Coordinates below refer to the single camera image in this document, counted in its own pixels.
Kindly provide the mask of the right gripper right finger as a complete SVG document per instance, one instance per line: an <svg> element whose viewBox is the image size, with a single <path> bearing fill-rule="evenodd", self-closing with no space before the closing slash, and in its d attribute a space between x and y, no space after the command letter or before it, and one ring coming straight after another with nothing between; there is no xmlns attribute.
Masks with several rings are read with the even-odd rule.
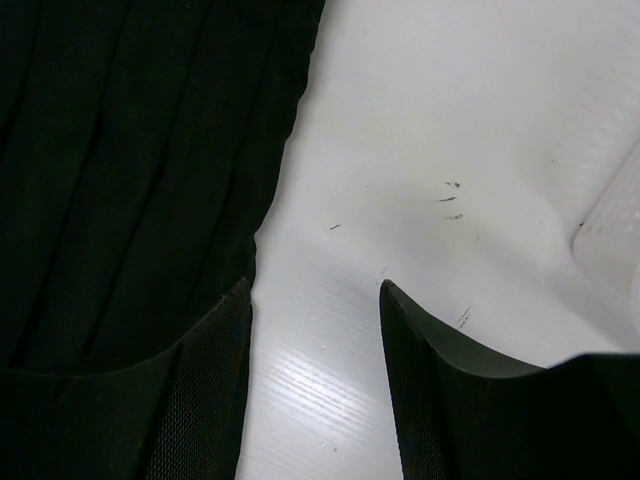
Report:
<svg viewBox="0 0 640 480"><path fill-rule="evenodd" d="M430 315L391 281L381 333L407 479L635 479L639 359L544 369Z"/></svg>

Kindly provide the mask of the black pleated skirt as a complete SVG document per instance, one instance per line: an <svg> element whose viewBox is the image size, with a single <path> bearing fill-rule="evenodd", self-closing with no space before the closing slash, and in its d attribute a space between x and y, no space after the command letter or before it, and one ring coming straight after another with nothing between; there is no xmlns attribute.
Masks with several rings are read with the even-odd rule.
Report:
<svg viewBox="0 0 640 480"><path fill-rule="evenodd" d="M163 349L241 278L320 1L1 5L1 363Z"/></svg>

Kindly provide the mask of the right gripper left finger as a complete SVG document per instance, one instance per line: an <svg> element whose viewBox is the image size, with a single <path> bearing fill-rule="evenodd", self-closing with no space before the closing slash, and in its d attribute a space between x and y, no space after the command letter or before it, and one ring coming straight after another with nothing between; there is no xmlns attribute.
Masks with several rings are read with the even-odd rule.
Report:
<svg viewBox="0 0 640 480"><path fill-rule="evenodd" d="M1 372L5 479L231 479L248 397L251 287L240 280L137 363Z"/></svg>

